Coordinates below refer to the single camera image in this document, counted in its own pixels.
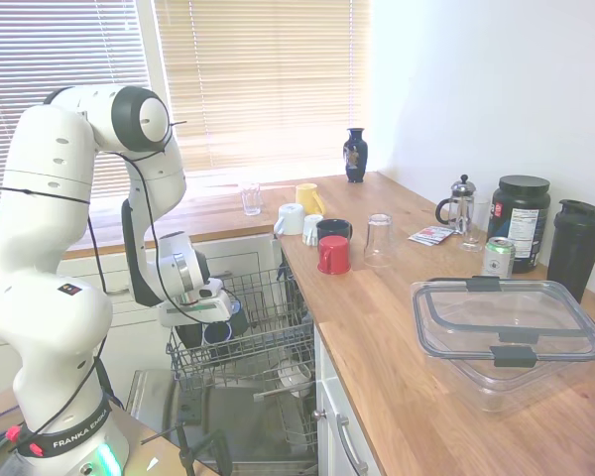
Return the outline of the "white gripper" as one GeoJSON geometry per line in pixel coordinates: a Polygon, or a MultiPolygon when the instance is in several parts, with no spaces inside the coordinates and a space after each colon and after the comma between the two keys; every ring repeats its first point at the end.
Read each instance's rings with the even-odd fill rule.
{"type": "Polygon", "coordinates": [[[164,327],[190,324],[211,324],[228,321],[232,316],[232,301],[228,293],[219,291],[216,297],[202,298],[191,305],[158,305],[159,323],[164,327]]]}

